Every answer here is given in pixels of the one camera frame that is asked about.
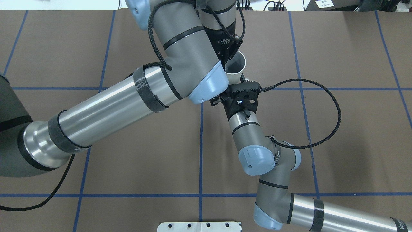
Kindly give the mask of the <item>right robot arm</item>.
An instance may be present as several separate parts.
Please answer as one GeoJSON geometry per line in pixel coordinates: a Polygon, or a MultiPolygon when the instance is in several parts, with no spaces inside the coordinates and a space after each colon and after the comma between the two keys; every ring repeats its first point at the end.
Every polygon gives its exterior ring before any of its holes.
{"type": "Polygon", "coordinates": [[[256,191],[246,208],[260,229],[300,226],[306,232],[411,231],[411,127],[391,91],[335,91],[341,123],[328,141],[294,152],[271,137],[301,146],[327,136],[338,113],[320,90],[259,95],[250,120],[226,118],[206,106],[206,198],[217,188],[241,190],[248,178],[238,152],[258,144],[274,168],[246,182],[256,191]]]}

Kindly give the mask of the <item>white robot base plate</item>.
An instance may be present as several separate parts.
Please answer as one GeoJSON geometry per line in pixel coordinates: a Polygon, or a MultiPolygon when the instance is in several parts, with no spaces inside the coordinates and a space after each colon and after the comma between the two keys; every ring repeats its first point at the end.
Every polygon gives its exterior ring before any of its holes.
{"type": "Polygon", "coordinates": [[[160,223],[158,232],[242,232],[241,222],[166,222],[160,223]]]}

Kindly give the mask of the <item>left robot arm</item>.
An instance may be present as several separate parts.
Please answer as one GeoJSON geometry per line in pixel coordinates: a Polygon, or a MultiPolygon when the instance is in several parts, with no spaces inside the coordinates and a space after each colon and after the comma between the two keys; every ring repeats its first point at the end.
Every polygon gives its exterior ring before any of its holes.
{"type": "Polygon", "coordinates": [[[33,121],[1,77],[1,176],[28,177],[63,166],[72,154],[188,97],[200,104],[229,85],[235,0],[127,0],[159,62],[48,121],[33,121]]]}

